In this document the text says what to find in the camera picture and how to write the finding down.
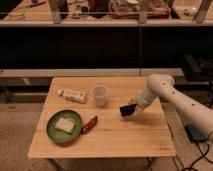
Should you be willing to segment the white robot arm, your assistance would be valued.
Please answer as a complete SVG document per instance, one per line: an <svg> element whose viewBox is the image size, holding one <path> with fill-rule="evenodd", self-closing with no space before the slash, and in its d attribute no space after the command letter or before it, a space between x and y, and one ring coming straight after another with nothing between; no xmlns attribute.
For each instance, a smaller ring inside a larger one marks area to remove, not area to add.
<svg viewBox="0 0 213 171"><path fill-rule="evenodd" d="M213 142L213 110L176 90L174 78L171 75L150 75L146 86L136 93L129 104L135 104L137 109L145 110L158 97L172 103L209 141Z"/></svg>

